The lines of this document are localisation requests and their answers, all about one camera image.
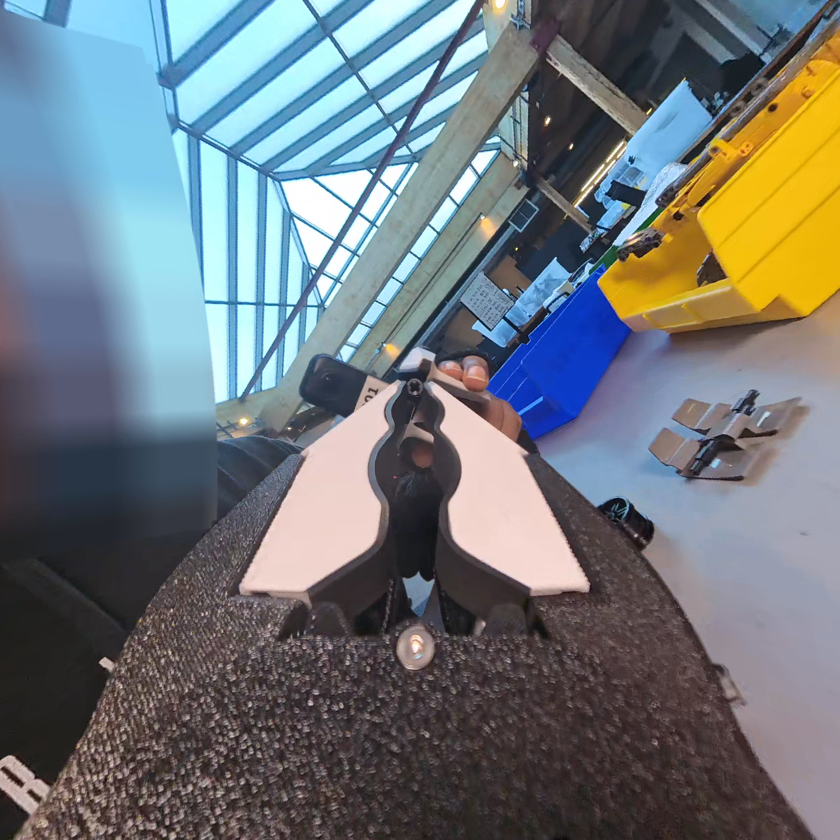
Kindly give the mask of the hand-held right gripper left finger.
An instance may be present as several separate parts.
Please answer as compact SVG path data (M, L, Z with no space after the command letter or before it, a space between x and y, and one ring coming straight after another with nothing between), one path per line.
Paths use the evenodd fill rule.
M388 634L406 609L377 460L405 383L387 385L308 446L239 583L242 597L335 606L357 634Z

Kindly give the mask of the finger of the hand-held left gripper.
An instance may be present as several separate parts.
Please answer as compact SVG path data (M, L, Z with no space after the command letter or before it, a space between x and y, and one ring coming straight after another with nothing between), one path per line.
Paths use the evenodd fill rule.
M446 392L462 403L488 404L488 392L472 392L462 381L441 372L431 350L411 350L399 366L399 380L416 376L425 381L425 391L435 385L440 392Z

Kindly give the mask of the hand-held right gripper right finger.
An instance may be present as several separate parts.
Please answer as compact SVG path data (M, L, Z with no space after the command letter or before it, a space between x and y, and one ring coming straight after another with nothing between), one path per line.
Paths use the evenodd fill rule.
M512 607L532 628L542 601L587 597L590 579L529 454L442 382L425 384L423 418L441 494L434 578L444 631L475 634Z

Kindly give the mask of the black spoked toy wheel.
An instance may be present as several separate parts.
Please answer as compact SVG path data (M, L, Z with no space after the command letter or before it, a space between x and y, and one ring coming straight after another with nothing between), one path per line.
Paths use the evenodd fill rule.
M597 509L621 529L635 548L642 552L653 541L655 524L626 497L613 497Z

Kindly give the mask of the silver panel toy piece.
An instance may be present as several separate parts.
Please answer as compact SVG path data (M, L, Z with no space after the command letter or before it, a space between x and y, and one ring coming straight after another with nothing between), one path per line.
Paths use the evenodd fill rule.
M733 413L732 405L686 399L672 419L693 433L694 437L686 437L664 427L649 445L649 453L660 464L672 468L678 476L687 480L745 480L761 455L763 442L783 431L803 403L800 397L795 397L760 404L759 398L750 416ZM717 457L699 476L692 476L687 467L700 443L709 438L720 441Z

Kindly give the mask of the person's left forearm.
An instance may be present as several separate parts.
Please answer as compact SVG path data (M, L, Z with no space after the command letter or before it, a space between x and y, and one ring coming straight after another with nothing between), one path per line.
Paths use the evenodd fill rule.
M217 515L224 518L240 501L302 449L281 438L251 435L217 441Z

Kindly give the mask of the person's left hand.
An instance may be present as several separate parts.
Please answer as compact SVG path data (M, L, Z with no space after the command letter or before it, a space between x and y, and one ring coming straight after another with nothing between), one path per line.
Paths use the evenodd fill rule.
M519 441L522 419L508 402L489 393L490 367L485 358L476 353L439 353L435 363L442 373L462 382L466 390L486 396L486 402L472 403L472 410L510 440Z

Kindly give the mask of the small notice board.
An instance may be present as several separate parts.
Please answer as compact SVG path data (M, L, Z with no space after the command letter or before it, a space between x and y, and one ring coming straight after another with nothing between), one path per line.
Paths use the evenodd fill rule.
M478 271L463 289L459 303L487 330L495 329L513 308L515 300L483 271Z

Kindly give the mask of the blue plastic bin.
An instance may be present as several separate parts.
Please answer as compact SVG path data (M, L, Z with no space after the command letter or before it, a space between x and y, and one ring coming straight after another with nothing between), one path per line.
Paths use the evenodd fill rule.
M532 439L581 414L631 332L599 287L611 266L600 261L490 379L490 392L511 405Z

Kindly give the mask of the white storage boxes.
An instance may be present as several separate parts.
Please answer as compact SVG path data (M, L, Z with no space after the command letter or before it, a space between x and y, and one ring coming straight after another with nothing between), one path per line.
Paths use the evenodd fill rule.
M612 226L624 209L623 204L607 196L613 183L648 190L657 174L677 162L711 122L711 114L688 80L682 80L647 117L595 190L595 200L605 209L598 225Z

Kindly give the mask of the yellow tracked toy robot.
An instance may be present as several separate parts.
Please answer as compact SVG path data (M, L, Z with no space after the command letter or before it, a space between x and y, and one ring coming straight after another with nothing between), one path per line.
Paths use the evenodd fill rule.
M617 249L617 260L624 263L643 258L676 236L837 71L838 54L830 49L805 62L792 62L763 85L677 183L669 185L658 197L662 213Z

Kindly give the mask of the deep yellow plastic bin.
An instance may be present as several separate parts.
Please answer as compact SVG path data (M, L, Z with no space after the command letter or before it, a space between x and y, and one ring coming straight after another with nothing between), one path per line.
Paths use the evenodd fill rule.
M808 59L830 49L838 71L687 225L599 279L631 330L801 319L838 291L838 34Z

